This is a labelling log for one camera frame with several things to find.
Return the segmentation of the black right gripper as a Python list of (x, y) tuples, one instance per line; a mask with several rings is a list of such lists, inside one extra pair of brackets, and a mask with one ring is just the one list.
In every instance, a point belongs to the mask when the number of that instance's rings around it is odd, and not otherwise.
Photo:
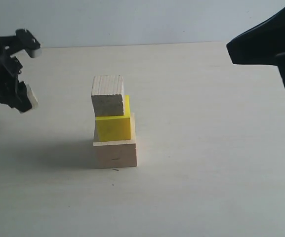
[(226, 44), (233, 64), (275, 65), (285, 88), (285, 7), (279, 17), (266, 21), (234, 37)]

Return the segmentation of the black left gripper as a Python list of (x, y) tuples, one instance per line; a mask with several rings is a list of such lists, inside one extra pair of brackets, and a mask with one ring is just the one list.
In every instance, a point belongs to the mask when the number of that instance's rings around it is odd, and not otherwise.
[(18, 83), (21, 63), (11, 57), (0, 41), (0, 104), (25, 113), (33, 108), (31, 90), (23, 81)]

